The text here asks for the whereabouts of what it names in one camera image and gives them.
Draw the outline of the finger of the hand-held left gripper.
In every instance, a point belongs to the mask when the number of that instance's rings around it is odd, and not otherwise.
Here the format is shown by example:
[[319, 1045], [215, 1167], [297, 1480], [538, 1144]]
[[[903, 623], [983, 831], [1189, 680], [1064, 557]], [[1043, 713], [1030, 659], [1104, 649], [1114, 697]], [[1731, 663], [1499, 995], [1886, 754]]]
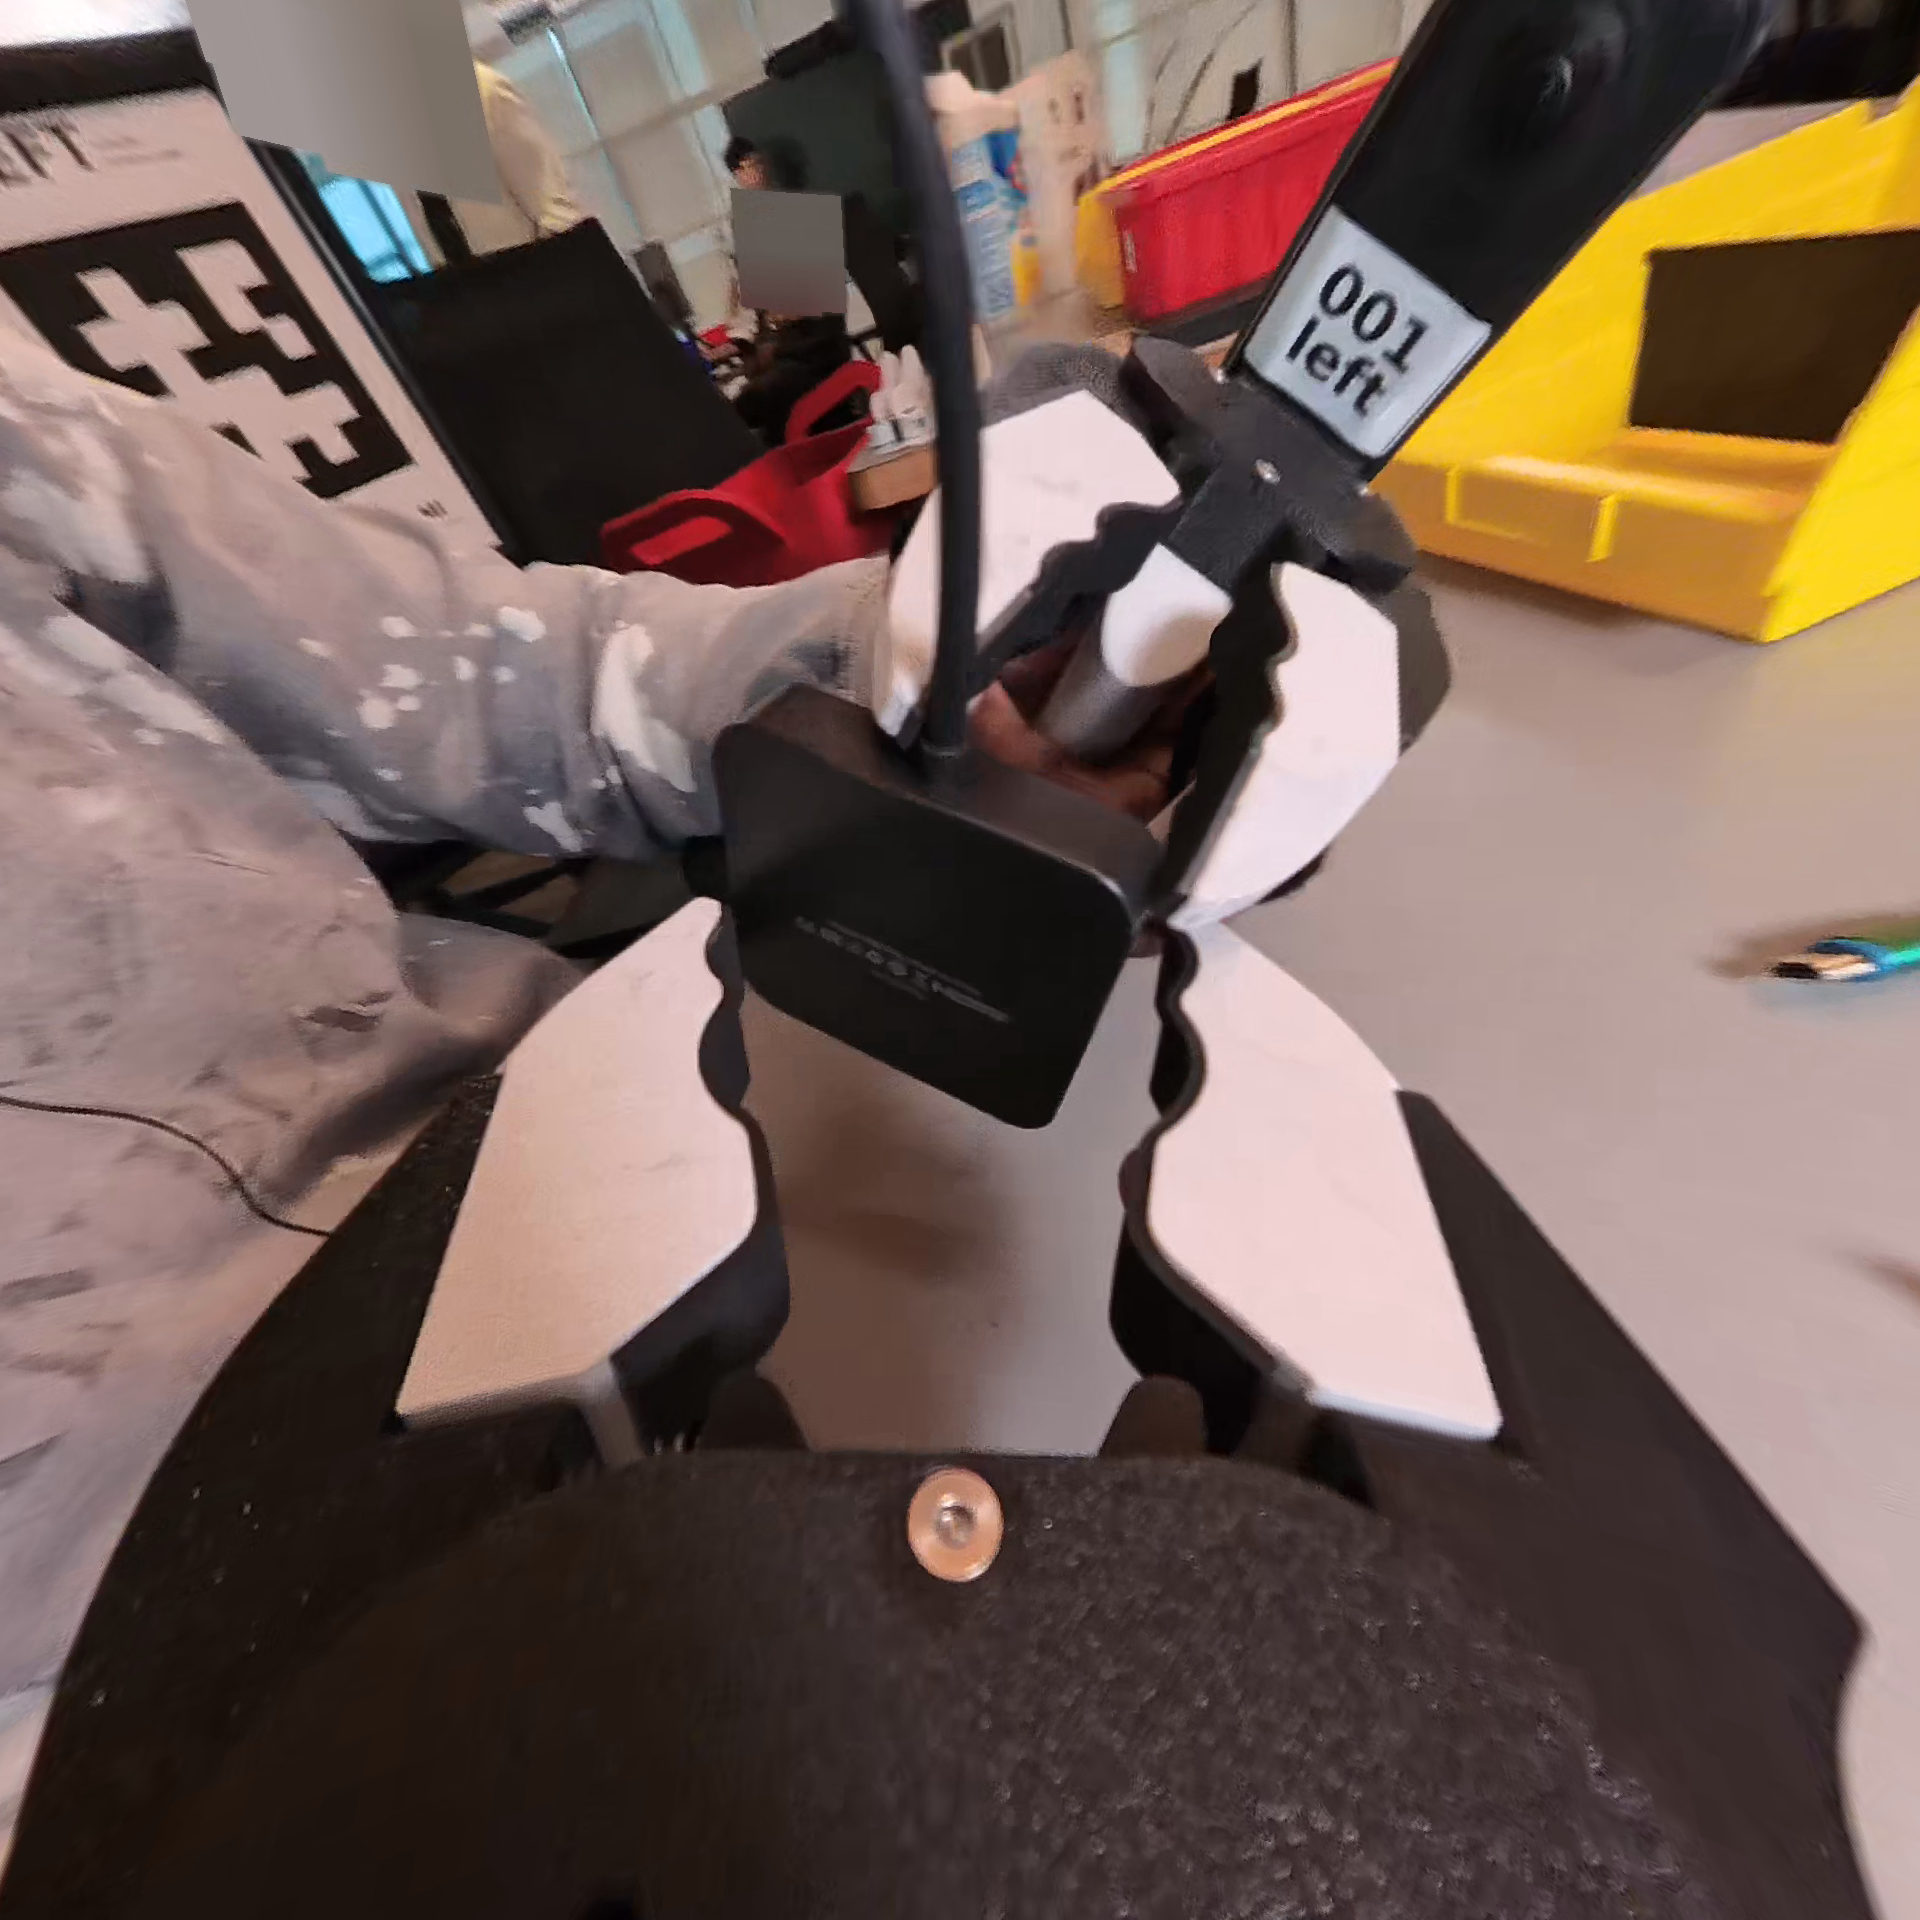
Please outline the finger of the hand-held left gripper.
[[1147, 444], [1089, 391], [1066, 391], [977, 436], [976, 636], [994, 681], [1062, 637], [1079, 649], [1037, 729], [1133, 738], [1201, 661], [1201, 575], [1174, 549], [1183, 498]]
[[1174, 808], [1162, 923], [1199, 931], [1296, 889], [1448, 695], [1425, 591], [1367, 596], [1285, 562], [1237, 608]]

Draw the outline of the blue and white bottle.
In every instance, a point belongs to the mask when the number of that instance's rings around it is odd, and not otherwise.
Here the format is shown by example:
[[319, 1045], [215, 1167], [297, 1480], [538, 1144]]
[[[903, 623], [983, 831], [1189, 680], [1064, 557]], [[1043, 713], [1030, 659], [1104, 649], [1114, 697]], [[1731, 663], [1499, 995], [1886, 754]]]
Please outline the blue and white bottle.
[[1025, 194], [1022, 113], [1007, 91], [957, 71], [922, 77], [962, 227], [976, 322], [1015, 322], [1040, 296], [1040, 241]]

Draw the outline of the person's left hand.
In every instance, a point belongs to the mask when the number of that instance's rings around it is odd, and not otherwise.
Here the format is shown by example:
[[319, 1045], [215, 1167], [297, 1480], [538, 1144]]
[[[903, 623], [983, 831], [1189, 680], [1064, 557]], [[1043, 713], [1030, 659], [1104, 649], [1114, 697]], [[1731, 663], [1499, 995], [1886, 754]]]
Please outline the person's left hand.
[[1059, 637], [1009, 661], [995, 681], [973, 697], [966, 711], [969, 738], [1006, 765], [1151, 823], [1192, 777], [1195, 741], [1213, 711], [1213, 677], [1208, 667], [1198, 666], [1165, 684], [1122, 752], [1075, 759], [1037, 729], [1037, 717], [1082, 648], [1079, 637]]

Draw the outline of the black adapter box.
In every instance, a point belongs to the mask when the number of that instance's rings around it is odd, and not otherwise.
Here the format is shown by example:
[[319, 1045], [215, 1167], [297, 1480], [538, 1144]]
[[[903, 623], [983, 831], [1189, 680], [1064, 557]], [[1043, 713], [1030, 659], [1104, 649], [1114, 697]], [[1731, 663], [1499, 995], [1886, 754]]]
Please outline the black adapter box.
[[976, 752], [925, 771], [815, 688], [719, 735], [711, 777], [746, 986], [977, 1114], [1048, 1127], [1144, 922], [1153, 834]]

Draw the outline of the white marker board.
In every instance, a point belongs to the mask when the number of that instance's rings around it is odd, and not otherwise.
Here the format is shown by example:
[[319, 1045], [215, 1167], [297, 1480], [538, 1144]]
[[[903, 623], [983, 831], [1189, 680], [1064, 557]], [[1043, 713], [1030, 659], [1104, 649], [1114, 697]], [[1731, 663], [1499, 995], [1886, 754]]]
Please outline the white marker board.
[[281, 167], [189, 31], [1, 53], [5, 322], [310, 496], [501, 545]]

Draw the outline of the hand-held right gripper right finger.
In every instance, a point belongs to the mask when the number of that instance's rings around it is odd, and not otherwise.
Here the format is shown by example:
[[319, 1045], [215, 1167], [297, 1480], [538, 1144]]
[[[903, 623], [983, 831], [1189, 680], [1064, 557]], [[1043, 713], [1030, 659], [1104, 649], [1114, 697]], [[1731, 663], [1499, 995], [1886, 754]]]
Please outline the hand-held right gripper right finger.
[[1223, 927], [1161, 948], [1157, 1116], [1119, 1170], [1110, 1327], [1237, 1445], [1269, 1391], [1485, 1445], [1504, 1418], [1402, 1108], [1325, 1004]]

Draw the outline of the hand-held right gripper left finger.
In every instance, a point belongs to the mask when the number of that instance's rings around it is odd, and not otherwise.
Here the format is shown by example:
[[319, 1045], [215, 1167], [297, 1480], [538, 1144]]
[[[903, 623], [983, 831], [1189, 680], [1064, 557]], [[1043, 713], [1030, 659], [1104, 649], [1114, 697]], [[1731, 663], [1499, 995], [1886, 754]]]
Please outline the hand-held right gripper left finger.
[[602, 1464], [691, 1449], [791, 1308], [728, 913], [695, 898], [503, 1066], [394, 1397], [406, 1428], [536, 1408]]

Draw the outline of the person's left forearm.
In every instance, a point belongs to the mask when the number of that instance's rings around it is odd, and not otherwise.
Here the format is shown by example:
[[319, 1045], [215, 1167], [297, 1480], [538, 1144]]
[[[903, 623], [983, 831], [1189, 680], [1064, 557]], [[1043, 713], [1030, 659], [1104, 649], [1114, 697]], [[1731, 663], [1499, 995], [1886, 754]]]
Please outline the person's left forearm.
[[5, 700], [261, 762], [363, 843], [623, 858], [713, 842], [713, 747], [782, 693], [873, 691], [886, 560], [721, 588], [515, 567], [319, 501], [5, 327]]

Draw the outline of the red bag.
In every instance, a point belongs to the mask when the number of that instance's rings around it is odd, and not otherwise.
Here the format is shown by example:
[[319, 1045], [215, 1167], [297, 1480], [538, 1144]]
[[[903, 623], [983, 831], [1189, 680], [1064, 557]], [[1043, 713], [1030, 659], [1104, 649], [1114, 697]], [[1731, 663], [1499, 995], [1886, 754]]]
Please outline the red bag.
[[894, 412], [891, 359], [853, 359], [791, 415], [784, 444], [711, 489], [686, 489], [610, 519], [599, 560], [688, 586], [762, 588], [846, 560], [888, 553], [921, 503], [856, 514], [847, 465], [863, 440], [929, 440], [922, 417]]

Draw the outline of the person's mottled grey clothing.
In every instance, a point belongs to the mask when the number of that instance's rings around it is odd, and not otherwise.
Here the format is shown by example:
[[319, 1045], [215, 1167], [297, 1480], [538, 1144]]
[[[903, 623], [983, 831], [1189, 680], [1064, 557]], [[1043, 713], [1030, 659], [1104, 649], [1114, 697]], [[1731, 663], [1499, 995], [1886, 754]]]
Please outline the person's mottled grey clothing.
[[185, 1416], [367, 1178], [578, 980], [335, 831], [85, 823], [5, 881], [5, 1791]]

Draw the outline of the white printed carton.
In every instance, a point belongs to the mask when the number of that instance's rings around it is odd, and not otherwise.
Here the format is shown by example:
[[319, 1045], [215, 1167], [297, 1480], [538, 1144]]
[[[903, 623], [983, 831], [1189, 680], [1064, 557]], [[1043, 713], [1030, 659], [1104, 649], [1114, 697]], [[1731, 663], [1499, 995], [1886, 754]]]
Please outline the white printed carton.
[[1104, 178], [1110, 151], [1097, 69], [1082, 53], [1057, 56], [1009, 87], [1009, 100], [1033, 297], [1062, 297], [1073, 287], [1075, 209]]

